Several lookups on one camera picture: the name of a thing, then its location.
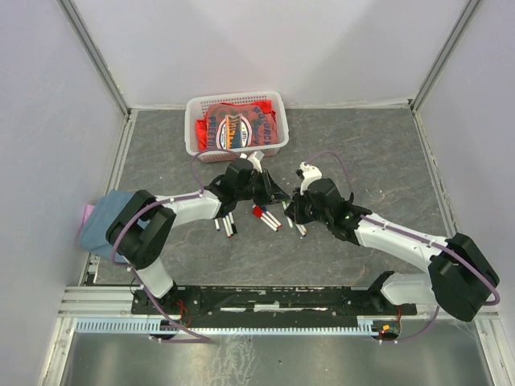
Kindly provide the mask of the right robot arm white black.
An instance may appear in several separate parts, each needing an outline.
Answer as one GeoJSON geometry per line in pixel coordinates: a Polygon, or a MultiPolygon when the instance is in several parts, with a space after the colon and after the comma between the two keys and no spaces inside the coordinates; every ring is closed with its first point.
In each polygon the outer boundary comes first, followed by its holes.
{"type": "Polygon", "coordinates": [[[298,225],[319,222],[338,240],[372,248],[416,267],[417,274],[389,273],[368,295],[369,307],[387,314],[408,303],[439,306],[470,322],[500,301],[500,278],[474,240],[462,233],[434,236],[391,223],[344,199],[331,179],[297,188],[285,214],[298,225]]]}

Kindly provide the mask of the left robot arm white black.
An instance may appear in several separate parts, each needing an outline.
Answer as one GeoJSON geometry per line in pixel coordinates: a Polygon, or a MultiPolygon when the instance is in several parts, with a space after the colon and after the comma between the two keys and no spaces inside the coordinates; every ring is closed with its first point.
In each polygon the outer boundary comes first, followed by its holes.
{"type": "Polygon", "coordinates": [[[127,260],[136,278],[150,292],[150,305],[160,314],[168,314],[176,308],[178,296],[160,254],[173,228],[223,218],[240,202],[251,201],[263,207],[289,199],[268,170],[237,158],[225,173],[196,193],[154,196],[146,190],[137,191],[107,228],[105,238],[112,252],[127,260]]]}

